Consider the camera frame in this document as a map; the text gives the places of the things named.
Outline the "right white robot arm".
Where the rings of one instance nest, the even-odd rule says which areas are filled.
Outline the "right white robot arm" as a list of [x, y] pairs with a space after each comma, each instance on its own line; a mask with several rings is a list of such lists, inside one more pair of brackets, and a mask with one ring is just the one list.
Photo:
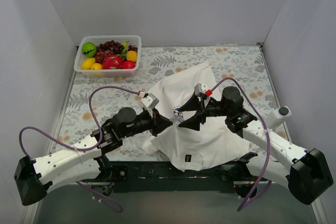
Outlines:
[[266, 157], [254, 156], [238, 166], [238, 176], [251, 180], [264, 178], [289, 189], [305, 205], [314, 202], [334, 184], [325, 155], [313, 148], [307, 150], [282, 138], [274, 130], [291, 117], [286, 106], [273, 110], [266, 118], [258, 119], [243, 106], [243, 97], [237, 87], [226, 87], [221, 100], [212, 98], [211, 90], [196, 89], [179, 111], [195, 114], [179, 124], [191, 130], [200, 130], [208, 117], [224, 116], [227, 128], [241, 138], [266, 151]]

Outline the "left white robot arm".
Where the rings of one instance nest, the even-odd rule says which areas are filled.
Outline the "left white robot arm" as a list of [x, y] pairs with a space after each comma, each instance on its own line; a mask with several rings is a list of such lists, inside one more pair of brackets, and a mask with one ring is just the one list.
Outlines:
[[18, 162], [14, 180], [24, 206], [39, 202], [58, 187], [80, 180], [111, 182], [120, 175], [112, 167], [106, 154], [122, 146], [123, 139], [145, 131], [157, 136], [172, 121], [160, 115], [157, 109], [122, 108], [70, 149], [63, 149], [35, 159], [25, 156]]

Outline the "white printed t-shirt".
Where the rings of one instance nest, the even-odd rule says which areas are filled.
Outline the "white printed t-shirt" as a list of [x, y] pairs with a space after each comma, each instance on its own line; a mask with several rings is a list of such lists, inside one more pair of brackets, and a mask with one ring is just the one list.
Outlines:
[[[157, 82], [148, 92], [159, 100], [156, 109], [171, 119], [194, 93], [197, 84], [208, 88], [216, 81], [208, 62], [193, 66]], [[210, 117], [199, 131], [179, 127], [175, 121], [158, 136], [149, 137], [142, 149], [153, 155], [160, 151], [181, 171], [200, 171], [240, 158], [249, 151], [249, 142], [232, 133], [224, 117]]]

